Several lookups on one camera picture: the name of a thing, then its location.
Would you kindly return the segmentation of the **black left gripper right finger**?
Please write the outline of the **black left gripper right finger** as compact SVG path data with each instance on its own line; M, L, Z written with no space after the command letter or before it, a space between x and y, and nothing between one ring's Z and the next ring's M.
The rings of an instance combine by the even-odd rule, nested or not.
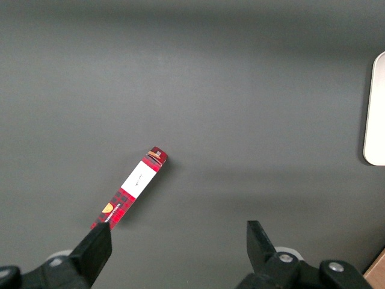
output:
M247 222L247 254L253 273L237 288L371 288L350 263L327 259L312 267L288 250L278 251L257 221Z

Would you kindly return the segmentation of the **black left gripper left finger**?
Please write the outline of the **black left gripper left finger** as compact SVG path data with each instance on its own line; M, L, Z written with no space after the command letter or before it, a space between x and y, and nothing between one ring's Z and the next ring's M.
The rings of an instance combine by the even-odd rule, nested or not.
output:
M111 253L109 224L100 223L71 252L57 252L28 273L2 266L1 288L91 288Z

